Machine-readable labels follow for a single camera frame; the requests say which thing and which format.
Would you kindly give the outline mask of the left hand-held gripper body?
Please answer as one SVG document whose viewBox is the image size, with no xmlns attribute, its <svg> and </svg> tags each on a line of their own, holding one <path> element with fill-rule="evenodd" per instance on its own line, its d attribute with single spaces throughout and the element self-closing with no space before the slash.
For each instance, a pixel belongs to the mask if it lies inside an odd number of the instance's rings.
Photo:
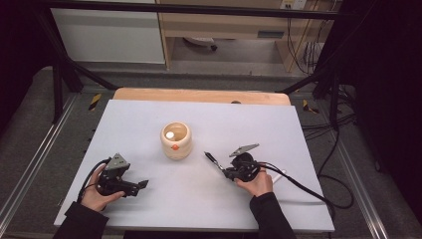
<svg viewBox="0 0 422 239">
<path fill-rule="evenodd" d="M 127 196 L 126 193 L 133 189 L 133 183 L 123 181 L 122 176 L 129 167 L 130 164 L 119 153 L 108 159 L 99 179 L 102 195 L 111 195 L 123 191 Z"/>
</svg>

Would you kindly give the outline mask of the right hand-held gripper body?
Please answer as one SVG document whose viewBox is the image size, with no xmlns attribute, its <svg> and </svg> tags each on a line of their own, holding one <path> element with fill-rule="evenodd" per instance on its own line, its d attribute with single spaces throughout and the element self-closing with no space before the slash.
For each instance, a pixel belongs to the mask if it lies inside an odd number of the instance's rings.
<svg viewBox="0 0 422 239">
<path fill-rule="evenodd" d="M 245 182 L 252 181 L 260 171 L 261 165 L 249 153 L 249 150 L 258 146 L 258 143 L 239 146 L 230 154 L 230 157 L 233 157 L 231 162 L 232 167 L 237 170 L 237 172 L 233 174 L 235 174 L 238 179 Z"/>
</svg>

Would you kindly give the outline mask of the black pen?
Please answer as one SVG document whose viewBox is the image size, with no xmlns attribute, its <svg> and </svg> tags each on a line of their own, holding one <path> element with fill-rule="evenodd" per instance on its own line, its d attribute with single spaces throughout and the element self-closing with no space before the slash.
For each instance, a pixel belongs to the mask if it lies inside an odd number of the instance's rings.
<svg viewBox="0 0 422 239">
<path fill-rule="evenodd" d="M 221 171 L 226 170 L 219 162 L 218 160 L 208 151 L 204 151 L 205 156 L 214 163 Z"/>
</svg>

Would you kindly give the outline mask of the cream ringed pen holder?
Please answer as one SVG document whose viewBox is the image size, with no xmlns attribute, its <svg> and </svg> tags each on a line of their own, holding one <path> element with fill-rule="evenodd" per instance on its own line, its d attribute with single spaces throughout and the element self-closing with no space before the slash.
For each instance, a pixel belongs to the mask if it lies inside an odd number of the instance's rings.
<svg viewBox="0 0 422 239">
<path fill-rule="evenodd" d="M 166 133 L 174 132 L 174 138 L 169 139 Z M 174 121 L 167 124 L 160 133 L 161 146 L 164 154 L 173 160 L 187 157 L 192 148 L 192 131 L 184 122 Z"/>
</svg>

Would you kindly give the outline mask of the person's right hand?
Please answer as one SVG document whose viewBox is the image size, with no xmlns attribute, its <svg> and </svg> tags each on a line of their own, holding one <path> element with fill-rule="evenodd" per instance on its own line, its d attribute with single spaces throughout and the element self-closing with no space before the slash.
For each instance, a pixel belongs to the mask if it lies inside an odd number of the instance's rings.
<svg viewBox="0 0 422 239">
<path fill-rule="evenodd" d="M 272 176 L 265 169 L 261 169 L 252 181 L 245 182 L 236 178 L 235 183 L 256 197 L 273 191 Z"/>
</svg>

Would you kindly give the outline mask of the person's left hand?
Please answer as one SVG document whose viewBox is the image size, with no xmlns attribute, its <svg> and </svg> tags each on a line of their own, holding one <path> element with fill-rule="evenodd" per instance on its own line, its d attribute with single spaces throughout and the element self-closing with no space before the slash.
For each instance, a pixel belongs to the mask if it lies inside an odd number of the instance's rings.
<svg viewBox="0 0 422 239">
<path fill-rule="evenodd" d="M 117 201 L 124 196 L 123 191 L 116 192 L 111 195 L 103 196 L 99 193 L 97 183 L 100 174 L 105 169 L 105 165 L 99 166 L 90 178 L 89 186 L 85 189 L 81 204 L 93 211 L 101 212 L 109 203 Z"/>
</svg>

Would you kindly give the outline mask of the wooden table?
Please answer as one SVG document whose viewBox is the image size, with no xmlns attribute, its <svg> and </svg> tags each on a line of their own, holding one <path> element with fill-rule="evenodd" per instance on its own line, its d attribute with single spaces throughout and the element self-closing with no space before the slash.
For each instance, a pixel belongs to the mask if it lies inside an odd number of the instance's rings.
<svg viewBox="0 0 422 239">
<path fill-rule="evenodd" d="M 271 106 L 289 106 L 291 104 L 289 97 L 285 94 L 181 89 L 121 88 L 115 91 L 113 99 L 224 104 L 237 102 L 243 105 Z"/>
</svg>

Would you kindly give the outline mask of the yellow black floor tape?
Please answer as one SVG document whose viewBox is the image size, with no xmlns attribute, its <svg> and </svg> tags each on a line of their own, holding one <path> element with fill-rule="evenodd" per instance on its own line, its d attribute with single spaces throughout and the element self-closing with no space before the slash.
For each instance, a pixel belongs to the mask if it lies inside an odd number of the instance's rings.
<svg viewBox="0 0 422 239">
<path fill-rule="evenodd" d="M 102 94 L 95 94 L 94 95 L 94 97 L 93 97 L 93 99 L 92 99 L 92 101 L 89 105 L 89 111 L 93 111 L 96 108 L 96 106 L 97 106 L 99 100 L 101 99 L 101 97 L 102 97 Z"/>
<path fill-rule="evenodd" d="M 311 108 L 310 105 L 309 105 L 309 102 L 307 100 L 303 100 L 303 110 L 305 112 L 311 112 L 313 114 L 319 114 L 319 110 Z"/>
</svg>

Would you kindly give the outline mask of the black metal stand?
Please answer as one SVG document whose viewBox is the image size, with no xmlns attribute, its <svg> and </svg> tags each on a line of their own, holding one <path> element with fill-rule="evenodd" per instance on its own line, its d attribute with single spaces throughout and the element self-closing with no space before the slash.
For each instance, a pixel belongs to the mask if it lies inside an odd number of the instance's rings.
<svg viewBox="0 0 422 239">
<path fill-rule="evenodd" d="M 64 114 L 63 84 L 66 84 L 72 93 L 80 93 L 84 85 L 79 77 L 82 74 L 95 83 L 108 90 L 118 90 L 118 86 L 95 75 L 71 59 L 68 55 L 60 32 L 50 10 L 39 8 L 34 15 L 41 29 L 48 39 L 49 46 L 53 50 L 53 87 L 54 87 L 54 117 L 53 123 L 57 123 Z"/>
<path fill-rule="evenodd" d="M 329 100 L 329 124 L 334 130 L 339 129 L 337 122 L 337 105 L 338 105 L 338 93 L 339 93 L 339 78 L 338 70 L 336 69 L 335 63 L 326 63 L 318 68 L 312 75 L 304 78 L 303 80 L 279 91 L 279 94 L 289 95 L 296 90 L 316 82 L 316 87 L 313 91 L 313 96 L 316 100 L 322 99 L 325 95 L 330 94 Z"/>
</svg>

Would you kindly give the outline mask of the white flat device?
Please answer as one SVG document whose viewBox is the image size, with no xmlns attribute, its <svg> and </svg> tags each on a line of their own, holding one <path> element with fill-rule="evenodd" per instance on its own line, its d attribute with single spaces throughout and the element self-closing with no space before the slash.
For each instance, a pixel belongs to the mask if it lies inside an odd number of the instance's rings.
<svg viewBox="0 0 422 239">
<path fill-rule="evenodd" d="M 215 45 L 215 41 L 212 38 L 190 38 L 185 37 L 185 41 L 202 47 L 209 47 L 212 51 L 216 51 L 218 47 Z"/>
</svg>

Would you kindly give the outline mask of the white cabinet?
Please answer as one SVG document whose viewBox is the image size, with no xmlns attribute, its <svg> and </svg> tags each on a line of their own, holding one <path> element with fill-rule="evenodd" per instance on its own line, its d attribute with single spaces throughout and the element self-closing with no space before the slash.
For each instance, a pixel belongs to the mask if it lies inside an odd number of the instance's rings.
<svg viewBox="0 0 422 239">
<path fill-rule="evenodd" d="M 53 9 L 69 56 L 80 62 L 163 64 L 153 13 Z"/>
</svg>

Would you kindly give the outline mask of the light wooden desk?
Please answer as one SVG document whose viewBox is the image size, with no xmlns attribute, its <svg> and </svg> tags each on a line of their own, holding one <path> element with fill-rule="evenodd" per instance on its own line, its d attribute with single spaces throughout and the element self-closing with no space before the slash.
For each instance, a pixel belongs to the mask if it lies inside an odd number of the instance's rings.
<svg viewBox="0 0 422 239">
<path fill-rule="evenodd" d="M 155 0 L 158 4 L 187 4 L 282 9 L 282 0 Z M 304 11 L 337 12 L 342 0 L 307 0 Z M 158 15 L 165 65 L 171 66 L 177 38 L 272 40 L 287 72 L 294 70 L 305 44 L 324 43 L 331 20 L 276 19 L 265 17 L 160 13 Z"/>
</svg>

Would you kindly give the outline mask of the black curtain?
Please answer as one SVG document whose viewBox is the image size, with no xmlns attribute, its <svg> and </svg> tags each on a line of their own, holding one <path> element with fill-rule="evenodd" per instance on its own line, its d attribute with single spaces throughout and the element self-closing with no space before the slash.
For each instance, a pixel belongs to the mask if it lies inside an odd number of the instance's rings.
<svg viewBox="0 0 422 239">
<path fill-rule="evenodd" d="M 347 52 L 339 68 L 356 89 L 363 131 L 422 224 L 422 0 L 342 0 L 321 62 Z"/>
<path fill-rule="evenodd" d="M 52 64 L 46 41 L 28 0 L 0 0 L 0 134 L 34 75 Z"/>
</svg>

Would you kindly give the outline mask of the black metal crossbar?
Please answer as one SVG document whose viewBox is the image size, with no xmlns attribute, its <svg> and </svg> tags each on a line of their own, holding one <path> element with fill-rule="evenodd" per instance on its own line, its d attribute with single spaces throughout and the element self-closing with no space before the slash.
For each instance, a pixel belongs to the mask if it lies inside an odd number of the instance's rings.
<svg viewBox="0 0 422 239">
<path fill-rule="evenodd" d="M 150 4 L 78 0 L 37 0 L 36 3 L 43 7 L 56 9 L 100 10 L 120 12 L 227 15 L 318 20 L 335 20 L 339 17 L 338 13 L 332 12 L 277 10 L 226 6 Z"/>
</svg>

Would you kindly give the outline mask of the aluminium rail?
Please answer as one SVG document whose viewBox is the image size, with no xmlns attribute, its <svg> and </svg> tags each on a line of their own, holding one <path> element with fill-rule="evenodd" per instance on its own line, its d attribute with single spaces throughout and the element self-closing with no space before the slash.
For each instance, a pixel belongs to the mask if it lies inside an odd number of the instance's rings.
<svg viewBox="0 0 422 239">
<path fill-rule="evenodd" d="M 360 212 L 366 222 L 367 228 L 373 239 L 388 239 L 388 233 L 384 224 L 379 217 L 379 214 L 370 198 L 368 191 L 354 166 L 351 156 L 348 153 L 345 144 L 340 135 L 331 133 L 336 139 L 336 150 L 339 155 L 339 162 L 341 163 L 344 173 L 350 183 L 352 192 L 354 193 L 355 201 L 358 204 Z"/>
<path fill-rule="evenodd" d="M 0 209 L 0 237 L 5 234 L 7 227 L 9 226 L 17 209 L 23 201 L 23 198 L 25 197 L 32 182 L 38 174 L 44 160 L 48 156 L 64 124 L 69 118 L 69 115 L 73 110 L 78 96 L 78 94 L 70 94 L 64 106 L 62 107 L 62 115 L 55 123 L 50 126 L 41 144 L 38 146 L 37 151 L 32 156 L 29 164 L 25 168 L 23 174 L 20 176 L 17 184 L 13 188 L 5 204 Z"/>
</svg>

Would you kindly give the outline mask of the white wall socket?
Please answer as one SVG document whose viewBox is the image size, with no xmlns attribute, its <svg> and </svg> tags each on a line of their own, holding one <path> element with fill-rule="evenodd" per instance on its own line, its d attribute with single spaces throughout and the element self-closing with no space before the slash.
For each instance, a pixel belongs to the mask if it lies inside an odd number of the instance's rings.
<svg viewBox="0 0 422 239">
<path fill-rule="evenodd" d="M 303 10 L 306 6 L 307 0 L 282 0 L 282 9 Z"/>
</svg>

